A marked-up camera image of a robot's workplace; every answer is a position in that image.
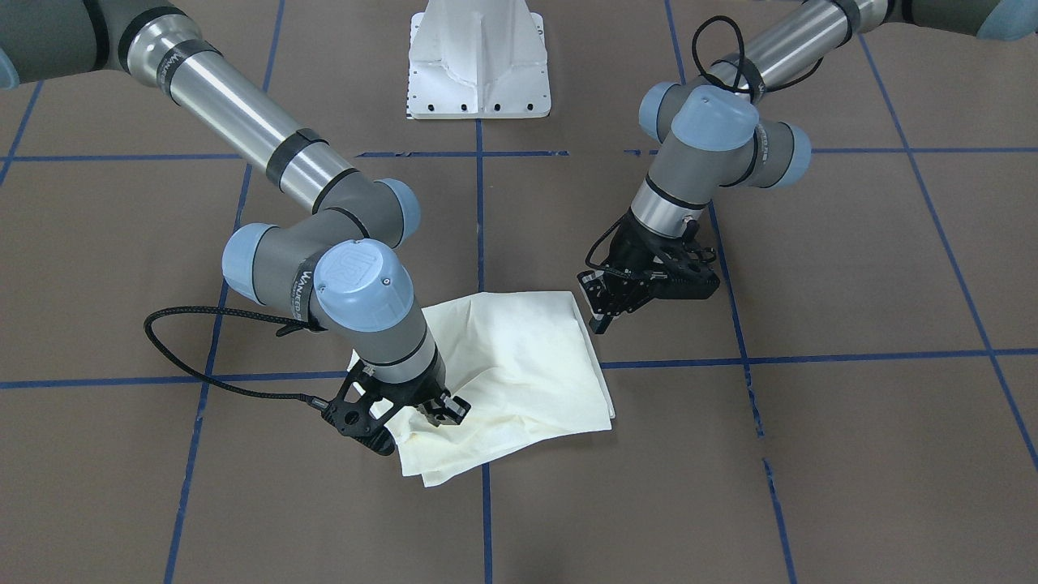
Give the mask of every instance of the black tape band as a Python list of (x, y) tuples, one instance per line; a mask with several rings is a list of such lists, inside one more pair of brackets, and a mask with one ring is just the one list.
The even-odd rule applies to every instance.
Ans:
[(339, 180), (342, 180), (343, 178), (349, 176), (354, 172), (359, 172), (359, 171), (360, 170), (357, 170), (356, 168), (347, 168), (346, 170), (343, 170), (338, 174), (335, 174), (335, 177), (328, 180), (328, 184), (325, 185), (325, 188), (321, 189), (321, 194), (319, 194), (318, 197), (313, 199), (313, 207), (310, 208), (310, 213), (317, 213), (318, 211), (321, 210), (321, 203), (324, 202), (324, 197), (328, 196), (328, 193), (331, 192), (331, 189), (334, 188)]
[[(789, 123), (786, 123), (785, 121), (780, 121), (780, 123), (782, 123), (783, 126), (785, 126), (786, 128), (788, 128), (789, 131), (790, 131), (790, 133), (793, 132), (793, 127), (790, 126)], [(796, 136), (795, 135), (793, 136), (793, 152), (796, 152)], [(776, 179), (775, 182), (771, 183), (770, 185), (768, 185), (768, 186), (766, 186), (764, 188), (771, 188), (771, 187), (777, 185), (778, 183), (781, 183), (782, 179), (786, 177), (786, 174), (789, 173), (789, 167), (793, 165), (793, 158), (794, 158), (793, 154), (790, 154), (789, 162), (786, 163), (786, 169), (783, 170), (782, 174), (778, 175), (778, 179)]]
[(394, 365), (400, 365), (400, 364), (404, 363), (405, 361), (411, 359), (412, 357), (418, 355), (418, 352), (421, 351), (421, 345), (426, 344), (426, 337), (429, 337), (429, 328), (428, 327), (426, 327), (426, 332), (421, 334), (421, 340), (418, 341), (418, 346), (414, 347), (414, 351), (412, 351), (411, 353), (407, 354), (407, 357), (405, 357), (405, 358), (398, 359), (397, 361), (394, 361), (392, 363), (375, 363), (375, 362), (366, 361), (366, 360), (364, 361), (364, 363), (366, 363), (368, 365), (373, 365), (375, 367), (392, 367)]
[[(735, 68), (737, 72), (739, 71), (738, 53), (732, 53), (731, 55), (727, 55), (720, 60), (714, 61), (713, 64), (717, 64), (719, 62), (727, 62), (728, 64), (732, 65), (732, 67)], [(764, 77), (761, 75), (761, 69), (757, 68), (757, 63), (749, 60), (748, 57), (744, 57), (742, 59), (742, 71), (740, 73), (742, 73), (742, 77), (746, 79), (746, 85), (749, 87), (749, 103), (756, 104), (757, 102), (761, 101), (761, 98), (764, 96), (764, 93), (767, 92), (768, 88), (764, 84)], [(738, 73), (736, 73), (735, 78), (736, 80), (739, 79)]]
[(911, 12), (911, 0), (901, 0), (901, 20), (908, 24), (916, 24), (916, 17)]
[(668, 193), (665, 190), (659, 188), (659, 185), (657, 185), (656, 183), (654, 183), (653, 179), (652, 179), (652, 177), (649, 176), (649, 174), (646, 174), (646, 184), (649, 185), (649, 188), (651, 188), (653, 192), (655, 192), (657, 195), (659, 195), (660, 198), (662, 198), (663, 200), (665, 200), (665, 201), (667, 201), (671, 204), (674, 204), (676, 206), (681, 206), (682, 208), (691, 208), (693, 211), (698, 211), (700, 208), (706, 208), (707, 207), (706, 204), (696, 204), (694, 202), (688, 202), (687, 200), (682, 200), (680, 198), (675, 198), (674, 196), (671, 195), (671, 193)]
[(83, 7), (86, 8), (86, 13), (90, 17), (90, 26), (93, 27), (93, 41), (98, 45), (98, 54), (93, 57), (93, 66), (90, 67), (90, 71), (100, 71), (108, 63), (108, 53), (111, 51), (108, 40), (108, 23), (105, 22), (105, 15), (101, 11), (101, 4), (98, 0), (83, 0)]
[(829, 2), (836, 4), (847, 17), (847, 36), (840, 44), (843, 47), (854, 37), (855, 32), (862, 29), (862, 9), (857, 7), (857, 2), (854, 0), (829, 0)]
[(137, 18), (130, 21), (127, 29), (122, 31), (122, 36), (119, 37), (119, 64), (122, 65), (122, 71), (130, 73), (130, 65), (127, 60), (130, 57), (130, 45), (133, 44), (133, 39), (137, 37), (137, 34), (155, 19), (169, 15), (187, 16), (181, 9), (173, 6), (158, 6), (149, 10), (144, 10), (137, 15)]
[(176, 73), (176, 69), (180, 68), (181, 64), (198, 53), (204, 53), (207, 51), (212, 51), (218, 55), (223, 54), (201, 38), (192, 38), (191, 40), (177, 43), (175, 47), (166, 51), (162, 60), (159, 61), (159, 68), (155, 72), (155, 81), (159, 84), (159, 88), (162, 89), (162, 92), (165, 93), (166, 96), (171, 100), (173, 99), (173, 74)]
[(289, 163), (304, 147), (316, 142), (328, 143), (327, 140), (309, 128), (296, 130), (295, 134), (284, 138), (283, 142), (277, 144), (277, 147), (274, 148), (274, 154), (270, 155), (270, 160), (267, 161), (267, 178), (277, 185), (277, 188), (281, 188), (281, 174), (289, 167)]
[(313, 290), (313, 268), (318, 265), (318, 259), (327, 249), (306, 257), (299, 263), (296, 270), (296, 279), (292, 280), (292, 288), (289, 289), (289, 308), (292, 311), (292, 318), (296, 321), (310, 321), (310, 291)]
[(328, 206), (327, 208), (323, 208), (323, 211), (338, 211), (339, 213), (346, 215), (348, 219), (353, 221), (353, 224), (357, 225), (357, 228), (360, 229), (360, 234), (364, 235), (364, 239), (372, 238), (372, 233), (367, 232), (367, 227), (364, 226), (364, 223), (360, 222), (360, 219), (357, 218), (356, 215), (346, 208), (343, 208), (342, 206)]
[(728, 183), (727, 185), (720, 185), (720, 188), (734, 187), (735, 185), (748, 178), (749, 175), (754, 173), (754, 169), (757, 168), (757, 155), (760, 154), (761, 149), (760, 145), (761, 141), (757, 139), (759, 134), (765, 134), (765, 135), (767, 134), (767, 131), (764, 130), (764, 126), (761, 126), (760, 123), (757, 124), (757, 129), (754, 131), (754, 138), (753, 138), (754, 156), (749, 159), (749, 166), (746, 167), (746, 171), (743, 172), (742, 175), (738, 177), (738, 179)]

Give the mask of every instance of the white metal stand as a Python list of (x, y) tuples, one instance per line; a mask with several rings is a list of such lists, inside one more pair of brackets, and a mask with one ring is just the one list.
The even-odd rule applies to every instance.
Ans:
[(411, 19), (407, 113), (415, 119), (543, 117), (544, 20), (524, 0), (430, 0)]

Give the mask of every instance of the blue grid line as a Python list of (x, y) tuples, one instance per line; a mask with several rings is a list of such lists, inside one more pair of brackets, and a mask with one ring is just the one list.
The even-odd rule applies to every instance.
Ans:
[[(213, 376), (216, 380), (227, 384), (242, 382), (296, 382), (306, 380), (342, 380), (347, 371), (290, 371), (281, 373), (235, 373), (229, 376)], [(197, 384), (198, 380), (190, 376), (169, 376), (152, 378), (87, 378), (80, 380), (28, 380), (24, 382), (0, 382), (3, 390), (32, 390), (56, 388), (104, 388), (118, 386), (176, 386)]]
[[(484, 239), (483, 200), (483, 119), (475, 120), (475, 239), (476, 239), (476, 289), (486, 290), (486, 247)], [(484, 463), (483, 476), (483, 580), (485, 584), (494, 581), (493, 528), (490, 508), (490, 463)]]
[(483, 120), (475, 120), (475, 237), (476, 237), (476, 289), (486, 290), (484, 239), (484, 201), (483, 201)]
[(717, 223), (717, 213), (714, 211), (713, 200), (708, 206), (710, 213), (710, 224), (714, 229), (714, 238), (717, 240), (717, 262), (720, 265), (721, 275), (728, 285), (728, 302), (732, 307), (732, 325), (735, 327), (735, 340), (739, 345), (739, 361), (742, 364), (742, 377), (746, 382), (746, 394), (749, 396), (749, 409), (754, 413), (754, 424), (757, 426), (757, 438), (764, 438), (764, 422), (761, 420), (761, 411), (757, 408), (757, 393), (754, 392), (754, 374), (749, 370), (749, 355), (746, 352), (746, 340), (742, 335), (742, 323), (739, 321), (739, 306), (735, 302), (735, 284), (732, 282), (732, 275), (728, 270), (728, 260), (725, 258), (725, 244), (720, 238), (720, 225)]
[[(1013, 350), (995, 350), (999, 357), (1038, 356), (1038, 347), (1021, 347)], [(848, 354), (848, 355), (815, 355), (786, 357), (752, 357), (749, 365), (788, 365), (797, 363), (847, 363), (869, 361), (911, 361), (932, 359), (963, 359), (984, 358), (985, 350), (958, 352), (912, 352), (896, 354)], [(602, 369), (668, 369), (694, 367), (725, 367), (742, 365), (740, 358), (716, 358), (695, 360), (661, 360), (661, 361), (612, 361), (599, 364)], [(306, 380), (342, 380), (347, 371), (289, 371), (273, 373), (234, 373), (214, 376), (228, 384), (243, 382), (293, 382)], [(0, 382), (2, 390), (30, 390), (56, 388), (92, 388), (118, 386), (162, 386), (194, 384), (197, 380), (189, 376), (153, 377), (153, 378), (89, 378), (79, 380), (28, 380), (22, 382)]]
[(678, 63), (678, 76), (681, 84), (685, 84), (685, 61), (681, 58), (681, 43), (678, 41), (678, 29), (674, 25), (674, 10), (671, 9), (671, 0), (663, 0), (663, 7), (666, 9), (666, 24), (671, 28), (671, 44), (674, 46), (674, 59)]
[(999, 357), (1020, 357), (1020, 356), (1038, 356), (1038, 349), (1030, 350), (994, 350), (994, 355)]
[(958, 279), (959, 287), (962, 289), (962, 296), (965, 298), (966, 305), (969, 307), (969, 313), (973, 315), (974, 324), (977, 326), (977, 332), (980, 334), (981, 341), (984, 343), (984, 349), (991, 362), (991, 367), (994, 368), (994, 374), (999, 379), (999, 385), (1002, 387), (1002, 393), (1005, 395), (1006, 402), (1009, 405), (1009, 409), (1013, 414), (1013, 419), (1015, 420), (1016, 427), (1020, 433), (1020, 438), (1023, 439), (1023, 444), (1028, 449), (1028, 453), (1031, 455), (1031, 464), (1034, 466), (1035, 470), (1038, 471), (1038, 451), (1035, 450), (1035, 445), (1031, 441), (1031, 435), (1028, 433), (1028, 427), (1023, 423), (1020, 411), (1016, 407), (1016, 399), (1013, 398), (1013, 392), (1009, 389), (1009, 384), (1006, 382), (1006, 378), (1003, 374), (1002, 366), (999, 364), (999, 358), (994, 353), (994, 349), (991, 346), (991, 340), (987, 336), (984, 324), (981, 322), (980, 312), (977, 310), (977, 305), (974, 303), (973, 296), (969, 294), (969, 287), (966, 285), (965, 276), (962, 275), (962, 270), (959, 268), (959, 262), (955, 258), (955, 252), (952, 250), (952, 244), (948, 239), (948, 234), (945, 232), (945, 227), (940, 223), (940, 217), (937, 215), (937, 208), (933, 204), (933, 199), (931, 198), (930, 191), (926, 186), (926, 180), (923, 179), (923, 172), (920, 170), (919, 163), (916, 161), (916, 155), (908, 146), (908, 138), (905, 135), (904, 129), (901, 127), (901, 120), (898, 118), (898, 114), (894, 109), (894, 102), (891, 101), (891, 95), (886, 91), (886, 86), (883, 84), (882, 76), (879, 74), (879, 67), (876, 66), (876, 61), (872, 56), (872, 51), (869, 50), (869, 45), (865, 41), (864, 36), (859, 35), (858, 39), (862, 43), (862, 48), (865, 50), (865, 56), (869, 61), (869, 66), (872, 68), (872, 74), (876, 78), (876, 83), (879, 85), (879, 91), (883, 94), (883, 101), (886, 103), (886, 109), (891, 112), (891, 118), (894, 120), (894, 127), (897, 128), (898, 135), (901, 136), (901, 142), (907, 150), (908, 161), (911, 163), (912, 171), (916, 173), (916, 179), (919, 182), (920, 190), (923, 192), (923, 198), (926, 201), (927, 210), (930, 212), (930, 218), (933, 219), (933, 225), (937, 229), (940, 243), (944, 245), (945, 252), (948, 254), (948, 260), (952, 266), (952, 270), (955, 272), (956, 279)]
[(670, 369), (683, 367), (723, 367), (742, 365), (742, 360), (731, 359), (691, 359), (672, 361), (612, 361), (599, 364), (602, 369)]
[(483, 475), (483, 581), (485, 584), (493, 584), (494, 546), (493, 529), (491, 529), (490, 463), (484, 463), (480, 471)]
[[(284, 17), (284, 1), (279, 0), (277, 3), (277, 17), (274, 20), (274, 32), (272, 34), (270, 44), (270, 53), (267, 57), (267, 71), (264, 74), (263, 80), (263, 90), (266, 92), (270, 89), (270, 80), (274, 73), (274, 61), (277, 56), (277, 46), (278, 38), (281, 34), (281, 21)], [(238, 207), (235, 212), (235, 224), (231, 232), (238, 230), (241, 226), (242, 213), (245, 208), (245, 200), (248, 198), (249, 184), (252, 178), (252, 165), (245, 165), (245, 172), (242, 176), (242, 189), (238, 195)], [(222, 281), (220, 285), (220, 301), (217, 304), (218, 307), (223, 308), (227, 304), (227, 282)], [(222, 315), (217, 315), (213, 323), (213, 341), (210, 345), (209, 358), (206, 362), (206, 374), (213, 374), (213, 367), (216, 364), (216, 353), (220, 344), (220, 332), (223, 324)], [(172, 584), (173, 573), (176, 568), (176, 555), (180, 552), (181, 547), (181, 535), (184, 531), (184, 520), (187, 516), (187, 505), (188, 498), (191, 494), (191, 479), (194, 476), (194, 464), (195, 458), (198, 454), (198, 442), (201, 438), (202, 422), (204, 421), (206, 406), (209, 401), (209, 384), (202, 384), (201, 391), (198, 394), (198, 409), (195, 414), (194, 428), (191, 435), (191, 446), (188, 450), (188, 462), (184, 471), (184, 483), (181, 486), (181, 500), (176, 509), (176, 522), (173, 525), (173, 535), (169, 544), (169, 556), (166, 560), (166, 573), (163, 580), (164, 584)]]
[[(681, 58), (681, 45), (678, 41), (678, 30), (674, 23), (674, 10), (671, 9), (671, 0), (663, 0), (666, 8), (667, 26), (671, 29), (671, 44), (674, 46), (674, 57), (678, 65), (678, 75), (682, 84), (685, 83), (685, 63)], [(714, 238), (717, 240), (717, 262), (720, 265), (721, 275), (728, 284), (728, 301), (732, 307), (732, 325), (735, 328), (735, 340), (739, 345), (739, 362), (742, 365), (742, 376), (746, 382), (746, 393), (749, 396), (749, 408), (754, 414), (754, 424), (757, 427), (757, 438), (764, 438), (764, 424), (761, 421), (761, 412), (757, 408), (757, 394), (754, 393), (754, 377), (749, 371), (749, 356), (746, 353), (746, 341), (742, 335), (742, 324), (739, 321), (739, 307), (735, 302), (735, 286), (732, 284), (732, 277), (728, 271), (728, 261), (725, 258), (725, 245), (721, 243), (720, 225), (717, 224), (717, 214), (714, 211), (713, 201), (708, 206), (710, 213), (710, 223), (713, 225)]]
[(899, 354), (850, 354), (800, 357), (752, 357), (750, 365), (785, 365), (792, 363), (849, 363), (855, 361), (911, 361), (987, 357), (984, 350), (961, 352), (909, 352)]
[(15, 156), (13, 162), (127, 162), (146, 160), (240, 160), (237, 154), (87, 154), (67, 156)]
[[(238, 208), (235, 213), (235, 225), (231, 232), (238, 230), (241, 223), (242, 210), (245, 207), (245, 199), (249, 192), (249, 183), (252, 177), (252, 165), (245, 165), (245, 172), (242, 177), (242, 190), (238, 195)], [(216, 306), (223, 308), (227, 304), (227, 282), (220, 284), (220, 300)], [(220, 332), (223, 327), (223, 315), (216, 315), (213, 321), (213, 338), (209, 349), (209, 357), (206, 360), (206, 376), (213, 374), (216, 365), (216, 352), (220, 344)], [(176, 568), (176, 556), (181, 549), (181, 535), (184, 532), (184, 520), (187, 517), (188, 498), (191, 495), (191, 479), (194, 478), (194, 465), (198, 456), (198, 443), (201, 440), (201, 427), (204, 422), (206, 406), (209, 404), (209, 384), (201, 385), (198, 393), (198, 408), (195, 411), (194, 427), (191, 430), (191, 446), (188, 448), (188, 462), (184, 469), (184, 483), (181, 485), (181, 500), (176, 507), (176, 521), (173, 524), (173, 535), (169, 543), (169, 556), (166, 559), (166, 574), (164, 584), (172, 584), (173, 572)]]
[[(1038, 147), (816, 147), (812, 148), (812, 154), (904, 154), (911, 151), (914, 154), (1012, 154), (1012, 152), (1038, 152)], [(656, 156), (659, 149), (653, 148), (643, 150), (641, 148), (627, 148), (624, 154), (632, 156)]]
[(768, 478), (768, 491), (771, 493), (771, 508), (775, 512), (775, 525), (778, 528), (778, 539), (782, 540), (782, 555), (786, 559), (786, 575), (790, 584), (796, 584), (796, 567), (793, 565), (793, 552), (789, 547), (789, 535), (786, 532), (786, 518), (782, 513), (782, 503), (778, 502), (778, 492), (775, 490), (774, 472), (767, 458), (763, 458), (764, 474)]
[(502, 150), (444, 150), (444, 151), (364, 151), (356, 158), (527, 158), (569, 156), (567, 149), (502, 149)]
[(18, 152), (18, 146), (22, 143), (22, 136), (25, 135), (25, 129), (29, 126), (29, 118), (32, 117), (32, 110), (36, 107), (36, 100), (39, 99), (39, 92), (43, 90), (44, 82), (37, 81), (36, 87), (32, 90), (32, 95), (29, 98), (29, 103), (25, 106), (25, 113), (22, 114), (22, 121), (18, 124), (18, 132), (15, 133), (15, 139), (10, 142), (10, 149), (7, 150), (7, 157), (4, 159), (3, 166), (0, 166), (0, 186), (3, 186), (3, 182), (7, 177), (7, 171), (10, 170), (10, 165), (15, 161), (15, 154)]

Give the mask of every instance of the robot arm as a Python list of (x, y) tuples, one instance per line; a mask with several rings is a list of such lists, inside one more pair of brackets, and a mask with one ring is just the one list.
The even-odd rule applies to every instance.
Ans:
[[(695, 37), (708, 21), (696, 32)], [(719, 279), (713, 251), (695, 241), (698, 219), (718, 188), (776, 188), (807, 171), (811, 141), (789, 123), (760, 121), (767, 92), (825, 54), (884, 22), (1013, 40), (1038, 28), (1038, 0), (807, 0), (796, 10), (687, 84), (661, 83), (638, 111), (645, 132), (662, 142), (627, 213), (612, 230), (608, 255), (577, 274), (592, 309), (592, 331), (653, 299), (705, 300)]]
[[(344, 436), (382, 454), (383, 427), (403, 407), (433, 425), (458, 424), (468, 405), (444, 387), (443, 362), (392, 248), (418, 226), (414, 193), (371, 180), (231, 66), (197, 25), (163, 0), (0, 0), (0, 86), (100, 68), (157, 87), (213, 129), (311, 211), (281, 228), (253, 223), (231, 235), (223, 273), (242, 296), (332, 330), (360, 363), (339, 395), (311, 404)], [(346, 401), (352, 384), (364, 389)], [(393, 408), (375, 418), (371, 404)]]

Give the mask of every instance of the folded white cloth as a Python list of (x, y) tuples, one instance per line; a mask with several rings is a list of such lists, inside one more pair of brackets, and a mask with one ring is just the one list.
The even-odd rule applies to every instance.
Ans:
[(480, 294), (422, 312), (447, 389), (472, 409), (459, 426), (433, 427), (413, 408), (393, 416), (386, 428), (404, 476), (435, 486), (542, 440), (611, 428), (612, 401), (569, 291)]

